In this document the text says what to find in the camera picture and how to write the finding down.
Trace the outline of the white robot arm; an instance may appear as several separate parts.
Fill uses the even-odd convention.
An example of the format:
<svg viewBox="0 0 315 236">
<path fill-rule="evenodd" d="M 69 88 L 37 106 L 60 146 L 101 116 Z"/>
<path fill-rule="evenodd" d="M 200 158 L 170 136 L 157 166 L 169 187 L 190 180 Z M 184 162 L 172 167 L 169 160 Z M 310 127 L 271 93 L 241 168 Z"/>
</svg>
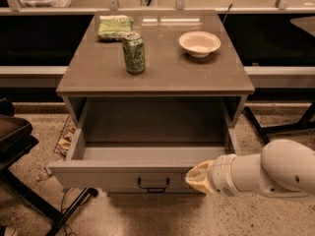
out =
<svg viewBox="0 0 315 236">
<path fill-rule="evenodd" d="M 273 199 L 315 200 L 315 150 L 291 140 L 274 140 L 255 154 L 221 155 L 189 170 L 186 183 L 205 194 L 236 197 L 254 193 Z"/>
</svg>

